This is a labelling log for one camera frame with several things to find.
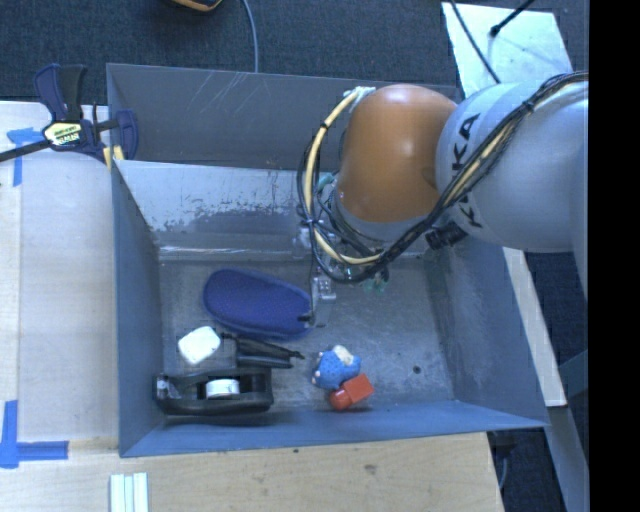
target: tape roll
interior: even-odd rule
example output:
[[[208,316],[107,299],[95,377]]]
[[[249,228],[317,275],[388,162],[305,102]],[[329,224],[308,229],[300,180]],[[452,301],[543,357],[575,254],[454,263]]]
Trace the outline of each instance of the tape roll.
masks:
[[[207,399],[221,396],[239,395],[240,383],[235,379],[216,379],[205,385]]]

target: yellow cable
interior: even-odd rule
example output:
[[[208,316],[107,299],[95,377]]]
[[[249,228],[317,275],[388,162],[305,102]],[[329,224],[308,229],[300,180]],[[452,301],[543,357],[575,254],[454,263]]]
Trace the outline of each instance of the yellow cable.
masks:
[[[320,144],[322,144],[322,139],[324,138],[331,124],[342,113],[342,111],[345,108],[347,108],[356,99],[357,96],[358,96],[358,91],[353,91],[346,98],[344,98],[336,106],[336,108],[333,109],[331,114],[329,114],[329,116],[324,120],[323,125],[320,127],[320,129],[318,130],[318,133],[313,139],[311,150],[309,151],[309,156],[307,158],[307,166],[306,166],[305,182],[304,182],[304,196],[305,196],[305,203],[308,211],[311,211],[311,205],[313,202],[313,167],[315,166],[316,156],[318,154],[318,149],[320,148]],[[353,258],[351,256],[338,254],[324,239],[324,237],[315,229],[315,227],[312,226],[312,229],[313,229],[313,233],[315,235],[316,241],[318,242],[318,245],[320,245],[322,250],[326,252],[334,260],[344,261],[349,265],[367,265],[377,261],[380,258],[381,253],[374,256],[368,256],[366,258]]]

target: bin floor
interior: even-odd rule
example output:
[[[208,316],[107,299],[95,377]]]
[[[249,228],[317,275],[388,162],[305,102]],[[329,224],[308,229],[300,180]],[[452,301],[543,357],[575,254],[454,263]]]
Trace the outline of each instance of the bin floor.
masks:
[[[180,260],[160,264],[164,371],[194,370],[177,350],[185,334],[203,325],[216,328],[202,305],[202,290],[212,272],[223,267],[253,269],[308,289],[310,261],[220,262]],[[420,259],[397,261],[384,292],[358,285],[336,285],[337,300],[329,325],[305,337],[280,342],[300,351],[291,369],[273,370],[273,409],[329,409],[327,392],[310,382],[319,351],[344,345],[362,358],[362,373],[375,393],[360,407],[453,398],[449,371],[429,302],[425,267]],[[206,368],[206,362],[196,369]]]

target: black cable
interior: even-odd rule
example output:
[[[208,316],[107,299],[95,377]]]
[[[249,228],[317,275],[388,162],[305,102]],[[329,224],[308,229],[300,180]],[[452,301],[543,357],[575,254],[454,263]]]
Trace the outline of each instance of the black cable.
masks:
[[[498,75],[496,75],[495,71],[491,67],[491,64],[489,64],[489,62],[487,61],[485,56],[482,54],[482,51],[480,50],[480,48],[478,48],[478,45],[476,44],[475,39],[471,35],[471,32],[469,32],[469,28],[467,27],[467,24],[462,19],[462,15],[460,14],[460,11],[458,10],[458,6],[457,6],[455,0],[449,0],[449,3],[451,4],[451,7],[453,8],[453,12],[455,13],[456,18],[458,18],[458,21],[460,22],[460,26],[462,27],[462,30],[464,30],[464,33],[467,34],[467,38],[469,39],[469,42],[471,43],[471,46],[473,46],[473,49],[478,54],[478,57],[480,57],[480,60],[484,64],[484,67],[487,68],[487,71],[489,72],[491,77],[496,81],[497,84],[502,83],[500,81],[500,79],[498,78]]]
[[[529,7],[533,2],[535,2],[535,0],[527,0],[520,7],[518,7],[515,11],[513,11],[511,14],[509,14],[509,16],[507,16],[500,23],[498,23],[497,25],[494,25],[493,27],[491,27],[491,30],[489,31],[489,35],[491,37],[496,37],[498,35],[498,32],[500,32],[507,23],[509,23],[516,16],[518,16],[522,11],[524,11],[527,7]]]

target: white eraser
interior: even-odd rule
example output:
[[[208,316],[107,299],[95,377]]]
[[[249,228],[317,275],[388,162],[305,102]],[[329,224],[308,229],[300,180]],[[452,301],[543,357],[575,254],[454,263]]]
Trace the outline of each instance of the white eraser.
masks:
[[[178,341],[178,350],[189,364],[198,364],[213,355],[220,346],[220,337],[213,328],[199,327]]]

